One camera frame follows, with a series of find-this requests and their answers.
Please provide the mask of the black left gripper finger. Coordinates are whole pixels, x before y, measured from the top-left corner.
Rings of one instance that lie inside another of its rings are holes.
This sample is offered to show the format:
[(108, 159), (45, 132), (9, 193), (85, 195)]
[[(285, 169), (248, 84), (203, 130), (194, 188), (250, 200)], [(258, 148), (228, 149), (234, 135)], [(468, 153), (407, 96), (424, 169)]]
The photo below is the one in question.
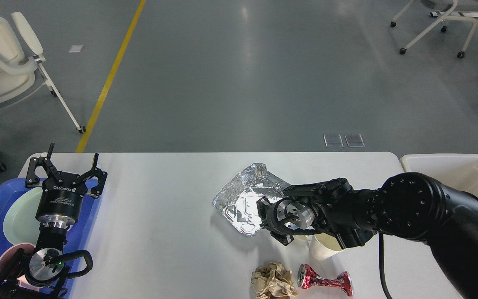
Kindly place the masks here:
[(55, 165), (51, 161), (51, 156), (55, 148), (55, 143), (51, 143), (46, 156), (32, 157), (29, 159), (29, 164), (27, 168), (27, 174), (25, 176), (25, 188), (32, 189), (35, 187), (40, 187), (40, 178), (36, 174), (37, 168), (42, 168), (47, 174), (47, 178), (54, 178), (55, 184), (61, 186), (63, 183), (63, 178), (61, 172), (57, 170)]
[[(99, 156), (99, 153), (95, 153), (91, 169), (84, 174), (76, 176), (75, 193), (81, 197), (87, 195), (94, 199), (98, 199), (103, 194), (108, 173), (103, 171), (98, 165)], [(86, 183), (91, 179), (96, 179), (97, 183), (89, 189)]]

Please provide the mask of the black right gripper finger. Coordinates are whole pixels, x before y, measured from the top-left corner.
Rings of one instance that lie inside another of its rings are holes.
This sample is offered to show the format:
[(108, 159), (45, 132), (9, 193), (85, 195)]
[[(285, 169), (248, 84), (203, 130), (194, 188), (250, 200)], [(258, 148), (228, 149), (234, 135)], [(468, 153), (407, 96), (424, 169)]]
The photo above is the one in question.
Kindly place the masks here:
[(271, 231), (271, 236), (283, 246), (288, 246), (294, 241), (294, 236), (292, 233)]
[(267, 216), (269, 214), (269, 210), (272, 206), (272, 203), (268, 199), (268, 197), (262, 197), (258, 199), (258, 201), (256, 202), (256, 206), (259, 216)]

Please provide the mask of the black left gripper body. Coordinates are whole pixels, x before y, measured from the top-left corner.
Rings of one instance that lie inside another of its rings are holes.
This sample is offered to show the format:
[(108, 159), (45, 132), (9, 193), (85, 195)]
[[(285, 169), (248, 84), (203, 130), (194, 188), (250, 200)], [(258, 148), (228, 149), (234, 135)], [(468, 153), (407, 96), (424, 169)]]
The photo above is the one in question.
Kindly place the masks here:
[(83, 197), (88, 188), (84, 182), (68, 185), (57, 185), (55, 179), (45, 179), (42, 182), (42, 194), (36, 219), (43, 224), (64, 222), (67, 226), (78, 223), (81, 214)]

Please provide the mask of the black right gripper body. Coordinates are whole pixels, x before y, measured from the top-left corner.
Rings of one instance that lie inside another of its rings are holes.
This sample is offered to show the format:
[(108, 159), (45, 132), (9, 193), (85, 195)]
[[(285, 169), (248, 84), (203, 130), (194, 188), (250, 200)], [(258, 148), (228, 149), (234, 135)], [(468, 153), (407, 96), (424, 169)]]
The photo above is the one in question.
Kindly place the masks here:
[(289, 198), (271, 203), (264, 198), (264, 229), (277, 236), (309, 236), (316, 233), (313, 223), (316, 220), (311, 207)]

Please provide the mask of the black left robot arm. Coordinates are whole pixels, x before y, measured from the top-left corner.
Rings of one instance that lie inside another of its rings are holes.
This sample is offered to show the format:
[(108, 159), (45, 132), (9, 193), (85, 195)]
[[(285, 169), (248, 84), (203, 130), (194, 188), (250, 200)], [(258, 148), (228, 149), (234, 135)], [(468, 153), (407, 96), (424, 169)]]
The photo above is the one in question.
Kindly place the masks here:
[(52, 163), (53, 149), (51, 143), (46, 156), (29, 161), (24, 187), (41, 189), (35, 213), (39, 236), (30, 253), (19, 248), (3, 263), (0, 299), (62, 299), (65, 282), (93, 268), (89, 251), (65, 252), (64, 247), (70, 228), (80, 219), (85, 197), (98, 199), (108, 174), (98, 166), (98, 153), (87, 172), (63, 172)]

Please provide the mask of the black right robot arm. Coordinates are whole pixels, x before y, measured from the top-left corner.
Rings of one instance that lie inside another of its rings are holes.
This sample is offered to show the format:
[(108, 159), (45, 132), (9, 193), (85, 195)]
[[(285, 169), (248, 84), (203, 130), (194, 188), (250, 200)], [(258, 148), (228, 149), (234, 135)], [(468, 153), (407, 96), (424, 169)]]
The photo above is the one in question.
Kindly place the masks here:
[(478, 197), (419, 172), (356, 190), (346, 178), (291, 185), (275, 203), (258, 199), (262, 229), (283, 245), (294, 236), (326, 233), (342, 249), (364, 246), (376, 233), (422, 242), (464, 298), (478, 298)]

